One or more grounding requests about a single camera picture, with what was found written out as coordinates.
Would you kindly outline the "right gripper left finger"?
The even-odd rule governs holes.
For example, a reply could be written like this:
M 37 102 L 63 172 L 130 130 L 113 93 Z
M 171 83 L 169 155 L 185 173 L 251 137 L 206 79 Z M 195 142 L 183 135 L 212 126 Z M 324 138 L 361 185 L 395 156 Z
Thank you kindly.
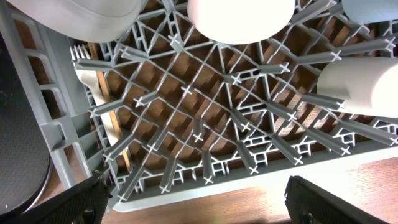
M 101 223 L 110 196 L 100 172 L 39 206 L 1 223 Z

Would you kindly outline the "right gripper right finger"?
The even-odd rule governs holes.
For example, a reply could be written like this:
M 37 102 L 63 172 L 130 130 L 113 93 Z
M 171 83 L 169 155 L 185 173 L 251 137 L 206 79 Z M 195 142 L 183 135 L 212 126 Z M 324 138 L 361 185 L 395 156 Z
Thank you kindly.
M 384 223 L 381 220 L 301 176 L 291 176 L 285 189 L 285 206 L 292 223 Z

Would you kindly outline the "white plastic fork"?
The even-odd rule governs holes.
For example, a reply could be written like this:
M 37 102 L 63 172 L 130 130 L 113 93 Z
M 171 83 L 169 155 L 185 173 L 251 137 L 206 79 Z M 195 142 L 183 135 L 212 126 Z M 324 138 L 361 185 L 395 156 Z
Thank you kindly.
M 91 59 L 91 56 L 85 49 L 84 45 L 75 45 L 73 47 L 69 47 L 69 49 L 74 65 L 76 65 L 78 59 Z M 100 82 L 96 71 L 75 70 L 75 72 L 79 81 L 81 81 L 82 84 L 84 84 L 84 86 L 91 91 L 96 106 L 101 106 L 108 102 L 101 91 Z M 100 118 L 110 145 L 115 145 L 123 135 L 118 124 L 116 113 L 114 111 L 109 111 L 102 114 Z

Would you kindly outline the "cream cup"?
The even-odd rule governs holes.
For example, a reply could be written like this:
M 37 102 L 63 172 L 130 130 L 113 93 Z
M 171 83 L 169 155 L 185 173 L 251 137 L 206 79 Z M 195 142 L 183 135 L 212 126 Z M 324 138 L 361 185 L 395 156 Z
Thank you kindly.
M 397 117 L 397 59 L 347 57 L 329 63 L 317 81 L 317 93 L 345 100 L 339 112 Z

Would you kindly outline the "grey plate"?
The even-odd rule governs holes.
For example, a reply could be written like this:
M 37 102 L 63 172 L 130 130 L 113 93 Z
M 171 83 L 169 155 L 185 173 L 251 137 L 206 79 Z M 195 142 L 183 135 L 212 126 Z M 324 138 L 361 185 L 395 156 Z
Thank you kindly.
M 37 22 L 63 35 L 102 43 L 120 38 L 136 20 L 142 0 L 9 0 Z

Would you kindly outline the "pink bowl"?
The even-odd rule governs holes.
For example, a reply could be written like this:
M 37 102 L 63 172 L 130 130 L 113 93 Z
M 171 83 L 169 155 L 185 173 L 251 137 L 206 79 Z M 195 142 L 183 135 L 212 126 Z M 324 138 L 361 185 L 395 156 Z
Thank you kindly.
M 291 20 L 295 0 L 188 0 L 187 14 L 199 33 L 225 44 L 272 37 Z

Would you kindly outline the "blue cup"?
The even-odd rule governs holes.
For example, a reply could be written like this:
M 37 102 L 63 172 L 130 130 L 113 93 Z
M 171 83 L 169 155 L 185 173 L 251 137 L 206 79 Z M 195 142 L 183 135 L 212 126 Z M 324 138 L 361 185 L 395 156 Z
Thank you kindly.
M 342 0 L 349 19 L 358 24 L 397 19 L 397 0 Z

